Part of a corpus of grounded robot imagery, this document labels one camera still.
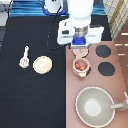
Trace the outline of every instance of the black table surface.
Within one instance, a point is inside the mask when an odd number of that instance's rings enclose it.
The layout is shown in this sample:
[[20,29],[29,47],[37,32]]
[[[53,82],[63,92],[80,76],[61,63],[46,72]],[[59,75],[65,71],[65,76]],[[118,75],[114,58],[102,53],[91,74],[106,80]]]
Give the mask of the black table surface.
[[[49,41],[57,47],[58,16]],[[47,36],[53,16],[10,17],[0,52],[0,128],[66,128],[65,48],[48,52]],[[92,25],[105,27],[102,41],[110,41],[107,16],[92,16]],[[24,47],[29,46],[30,65],[19,66]],[[52,70],[37,74],[33,62],[39,56],[53,61]]]

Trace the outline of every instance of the white spoon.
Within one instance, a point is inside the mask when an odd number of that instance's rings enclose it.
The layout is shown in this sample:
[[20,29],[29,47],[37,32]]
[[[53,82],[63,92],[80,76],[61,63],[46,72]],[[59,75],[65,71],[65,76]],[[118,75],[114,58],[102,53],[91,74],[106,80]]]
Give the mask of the white spoon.
[[28,57],[28,50],[29,50],[29,47],[26,46],[26,47],[25,47],[24,56],[23,56],[23,58],[20,59],[19,65],[20,65],[22,68],[27,68],[27,67],[29,66],[29,59],[27,58],[27,57]]

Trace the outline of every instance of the black burner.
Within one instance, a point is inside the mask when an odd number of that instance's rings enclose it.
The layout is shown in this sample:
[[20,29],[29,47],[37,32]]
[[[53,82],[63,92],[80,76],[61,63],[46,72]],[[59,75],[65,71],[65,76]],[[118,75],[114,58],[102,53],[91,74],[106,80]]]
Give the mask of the black burner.
[[112,76],[115,72],[114,66],[109,62],[100,63],[98,70],[103,76]]
[[96,54],[100,57],[108,57],[111,54],[111,49],[106,45],[99,45],[96,48]]

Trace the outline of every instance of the bowl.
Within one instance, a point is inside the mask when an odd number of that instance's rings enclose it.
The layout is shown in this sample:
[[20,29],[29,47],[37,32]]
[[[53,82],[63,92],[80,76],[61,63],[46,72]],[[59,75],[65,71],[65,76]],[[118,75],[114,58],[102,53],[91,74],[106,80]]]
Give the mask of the bowl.
[[[85,70],[81,71],[79,69],[77,69],[75,67],[75,63],[77,62],[82,62],[86,65],[86,68]],[[76,58],[74,61],[73,61],[73,65],[72,65],[72,70],[73,70],[73,73],[77,76],[80,76],[80,77],[85,77],[87,75],[87,72],[90,68],[90,64],[89,64],[89,61],[85,58]]]
[[78,117],[87,125],[95,128],[107,126],[114,118],[115,109],[112,97],[99,87],[87,87],[76,98]]

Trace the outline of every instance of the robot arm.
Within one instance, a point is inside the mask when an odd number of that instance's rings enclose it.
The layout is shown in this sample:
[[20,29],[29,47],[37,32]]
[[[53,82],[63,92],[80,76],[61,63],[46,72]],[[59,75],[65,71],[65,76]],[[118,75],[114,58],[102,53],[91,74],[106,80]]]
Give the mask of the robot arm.
[[57,42],[71,44],[71,48],[88,48],[101,42],[104,28],[91,28],[91,13],[94,0],[67,0],[69,18],[59,23]]

